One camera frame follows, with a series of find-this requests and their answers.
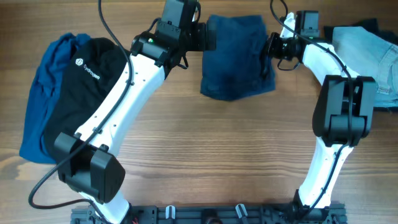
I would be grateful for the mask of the dark blue shorts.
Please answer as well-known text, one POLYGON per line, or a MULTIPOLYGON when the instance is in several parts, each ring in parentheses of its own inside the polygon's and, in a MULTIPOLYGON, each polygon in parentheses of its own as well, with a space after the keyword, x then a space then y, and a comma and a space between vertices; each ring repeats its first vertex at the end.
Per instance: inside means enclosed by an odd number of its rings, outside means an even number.
POLYGON ((216 23, 216 49, 203 53, 200 93, 222 101, 240 100, 275 90, 268 39, 260 15, 211 15, 216 23))

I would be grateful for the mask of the black polo shirt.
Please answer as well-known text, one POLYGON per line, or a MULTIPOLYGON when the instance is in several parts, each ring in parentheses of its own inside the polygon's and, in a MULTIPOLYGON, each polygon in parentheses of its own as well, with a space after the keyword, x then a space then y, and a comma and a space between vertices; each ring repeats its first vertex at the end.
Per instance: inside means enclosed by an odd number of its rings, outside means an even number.
POLYGON ((94 114, 127 67, 128 53, 109 39, 95 38, 73 54, 63 73, 60 97, 44 129, 45 148, 55 162, 62 160, 54 148, 58 135, 74 135, 94 114))

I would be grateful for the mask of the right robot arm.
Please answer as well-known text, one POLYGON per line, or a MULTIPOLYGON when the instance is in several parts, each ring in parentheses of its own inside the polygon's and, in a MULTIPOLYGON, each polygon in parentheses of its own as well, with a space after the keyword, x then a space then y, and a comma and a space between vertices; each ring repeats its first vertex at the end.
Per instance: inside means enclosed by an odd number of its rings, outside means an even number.
POLYGON ((275 17, 281 33, 272 33, 264 54, 306 66, 322 88, 313 112, 315 153, 308 174, 298 189, 303 215, 331 204, 346 158, 371 129, 376 82, 350 69, 334 47, 319 38, 318 12, 286 12, 275 17))

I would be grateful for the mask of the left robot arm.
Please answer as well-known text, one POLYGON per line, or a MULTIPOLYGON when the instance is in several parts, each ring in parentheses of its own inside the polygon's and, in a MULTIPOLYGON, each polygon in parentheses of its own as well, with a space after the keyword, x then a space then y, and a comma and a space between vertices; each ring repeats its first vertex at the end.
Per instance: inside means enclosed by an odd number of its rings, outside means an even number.
POLYGON ((200 14, 198 1, 167 1, 155 31, 132 41, 125 69, 96 111, 73 134, 62 132, 54 141, 60 180, 82 195, 102 223, 131 218, 117 159, 128 128, 171 69, 188 67, 187 52, 216 47, 215 23, 201 23, 200 14))

